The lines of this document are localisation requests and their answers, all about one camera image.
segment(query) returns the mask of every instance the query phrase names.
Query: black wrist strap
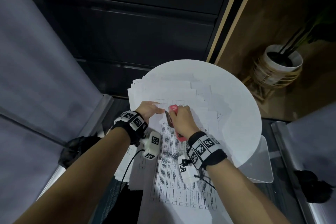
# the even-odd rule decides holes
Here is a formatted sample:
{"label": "black wrist strap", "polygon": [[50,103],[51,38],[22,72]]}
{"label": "black wrist strap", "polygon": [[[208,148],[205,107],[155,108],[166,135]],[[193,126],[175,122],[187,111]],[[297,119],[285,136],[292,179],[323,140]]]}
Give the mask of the black wrist strap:
{"label": "black wrist strap", "polygon": [[137,145],[140,139],[146,137],[148,124],[138,112],[126,111],[114,121],[112,129],[116,127],[125,129],[131,139],[131,144]]}
{"label": "black wrist strap", "polygon": [[206,170],[207,166],[216,165],[227,158],[219,141],[204,132],[193,134],[189,138],[188,144],[191,148],[187,154],[196,169],[203,167]]}

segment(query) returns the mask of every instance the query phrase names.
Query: right hand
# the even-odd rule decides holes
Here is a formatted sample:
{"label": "right hand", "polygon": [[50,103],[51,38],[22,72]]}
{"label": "right hand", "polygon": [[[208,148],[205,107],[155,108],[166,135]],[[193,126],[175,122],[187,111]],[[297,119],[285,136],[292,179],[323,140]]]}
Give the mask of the right hand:
{"label": "right hand", "polygon": [[200,131],[191,115],[189,106],[179,105],[177,114],[174,111],[169,111],[169,115],[174,129],[185,138],[189,139],[194,133]]}

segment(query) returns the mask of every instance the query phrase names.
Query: green leaf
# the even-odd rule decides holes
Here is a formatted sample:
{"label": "green leaf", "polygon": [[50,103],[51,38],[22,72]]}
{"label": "green leaf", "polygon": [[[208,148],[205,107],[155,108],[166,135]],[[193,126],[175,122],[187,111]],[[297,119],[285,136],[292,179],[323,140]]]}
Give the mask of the green leaf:
{"label": "green leaf", "polygon": [[336,41],[336,22],[332,24],[318,24],[308,34],[308,43],[315,42],[317,40],[324,40],[327,42]]}

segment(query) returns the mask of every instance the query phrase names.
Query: black cable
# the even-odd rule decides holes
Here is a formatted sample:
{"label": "black cable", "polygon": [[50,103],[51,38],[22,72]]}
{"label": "black cable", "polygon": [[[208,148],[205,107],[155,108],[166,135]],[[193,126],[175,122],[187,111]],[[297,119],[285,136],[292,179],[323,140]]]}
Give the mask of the black cable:
{"label": "black cable", "polygon": [[141,152],[141,151],[145,151],[144,149],[142,149],[142,150],[139,150],[134,156],[133,156],[133,158],[131,159],[131,161],[129,162],[129,164],[128,164],[128,166],[127,166],[127,168],[126,168],[126,171],[125,171],[125,173],[124,173],[124,177],[123,177],[123,179],[121,180],[121,183],[120,183],[120,187],[119,187],[119,193],[118,193],[118,196],[120,195],[120,192],[121,192],[121,185],[123,184],[123,181],[124,181],[124,178],[125,178],[125,175],[126,175],[126,173],[127,173],[127,170],[128,170],[128,168],[129,168],[129,165],[132,163],[132,161],[133,161],[133,159],[135,158],[135,156],[139,153],[139,152]]}
{"label": "black cable", "polygon": [[[198,175],[194,175],[196,178],[200,178],[201,180],[204,180],[202,177],[198,176]],[[209,184],[211,187],[213,187],[214,189],[216,189],[214,186],[212,186],[212,184],[206,180],[204,180],[207,184]]]}

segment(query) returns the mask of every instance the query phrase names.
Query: table top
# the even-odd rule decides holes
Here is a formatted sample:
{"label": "table top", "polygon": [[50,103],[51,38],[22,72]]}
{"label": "table top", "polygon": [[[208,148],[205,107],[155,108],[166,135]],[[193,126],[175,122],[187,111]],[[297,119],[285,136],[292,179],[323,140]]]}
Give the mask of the table top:
{"label": "table top", "polygon": [[193,73],[211,86],[232,109],[222,129],[225,144],[236,167],[244,164],[255,152],[261,136],[261,116],[255,99],[246,86],[228,71],[199,60],[174,60],[159,65],[149,74]]}

